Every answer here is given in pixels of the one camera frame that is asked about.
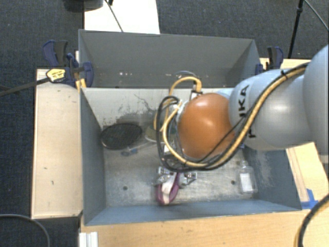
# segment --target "gray box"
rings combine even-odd
[[[149,46],[154,45],[154,50],[148,50],[149,53],[153,52],[151,55],[143,55],[140,50],[146,47],[145,39]],[[159,206],[155,200],[155,188],[152,186],[160,165],[156,146],[145,140],[143,135],[131,147],[146,145],[130,156],[122,155],[121,151],[108,150],[101,145],[100,133],[106,126],[132,122],[140,125],[145,132],[146,127],[152,124],[159,103],[168,94],[168,87],[174,81],[172,76],[166,76],[164,72],[173,74],[179,70],[193,71],[202,78],[203,85],[206,84],[204,92],[216,92],[219,89],[229,91],[228,88],[223,89],[223,86],[233,87],[239,80],[252,76],[255,65],[259,62],[254,41],[84,30],[80,30],[79,41],[80,61],[92,61],[96,73],[94,86],[97,86],[82,89],[80,94],[85,225],[301,209],[284,151],[265,153],[242,149],[225,166],[210,172],[198,172],[198,180],[186,189],[181,189],[172,205]],[[179,47],[180,58],[171,55],[170,46],[173,45]],[[225,63],[222,55],[230,48],[234,50],[226,56]],[[212,57],[206,63],[206,70],[209,72],[204,72],[200,67],[205,62],[197,55],[208,50],[212,52]],[[219,52],[218,58],[215,57],[217,52],[213,52],[216,50]],[[126,52],[124,58],[119,59],[123,52]],[[185,59],[182,56],[195,58]],[[161,65],[153,70],[157,61]],[[129,75],[132,77],[122,77],[116,73],[123,67],[132,73]],[[141,79],[134,77],[135,72],[139,72]],[[187,100],[189,94],[189,89],[175,91],[175,95],[183,100]],[[237,188],[236,175],[243,158],[255,170],[259,192],[254,196],[242,195]]]
[[[234,87],[254,76],[254,40],[79,30],[79,59],[91,61],[93,87],[169,87],[188,70],[204,87]]]

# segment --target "orange object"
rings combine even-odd
[[[184,154],[203,158],[231,130],[228,104],[227,98],[216,93],[199,95],[186,104],[178,123]],[[223,152],[233,138],[231,132],[210,156]]]

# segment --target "yellow label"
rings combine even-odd
[[[51,82],[61,81],[62,79],[65,79],[65,70],[53,68],[47,72],[47,77]]]

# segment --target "clear bottle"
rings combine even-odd
[[[254,194],[258,192],[254,170],[246,160],[242,160],[238,172],[239,190],[242,194]]]

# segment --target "gray carpet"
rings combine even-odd
[[[83,27],[76,0],[0,0],[0,84],[34,80],[49,39],[78,49]],[[161,33],[255,39],[261,57],[267,46],[287,56],[299,0],[157,0]],[[309,0],[328,24],[328,0]],[[328,32],[304,4],[293,58],[311,58],[328,43]],[[0,214],[29,215],[33,147],[33,89],[0,98]],[[77,219],[43,221],[51,246],[77,246]],[[34,224],[0,219],[0,246],[46,246]]]

